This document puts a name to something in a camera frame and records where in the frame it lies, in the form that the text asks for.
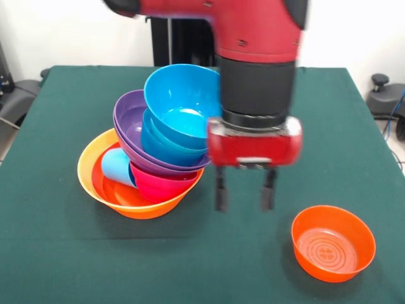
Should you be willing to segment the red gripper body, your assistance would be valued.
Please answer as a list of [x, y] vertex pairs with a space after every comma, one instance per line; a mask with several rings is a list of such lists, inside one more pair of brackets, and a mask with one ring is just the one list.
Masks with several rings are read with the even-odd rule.
[[294, 163], [301, 152], [300, 120], [287, 117], [280, 128], [252, 133], [227, 127], [221, 118], [208, 120], [208, 153], [218, 167], [279, 167]]

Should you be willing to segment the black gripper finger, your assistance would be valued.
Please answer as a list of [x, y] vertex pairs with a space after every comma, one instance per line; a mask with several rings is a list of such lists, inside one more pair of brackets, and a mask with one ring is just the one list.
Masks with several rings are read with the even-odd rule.
[[275, 197], [275, 180], [277, 178], [277, 170], [268, 168], [265, 175], [265, 181], [261, 190], [261, 207], [262, 211], [272, 210], [274, 208]]
[[215, 209], [226, 212], [228, 208], [227, 189], [225, 187], [225, 174], [223, 167], [216, 167], [216, 198]]

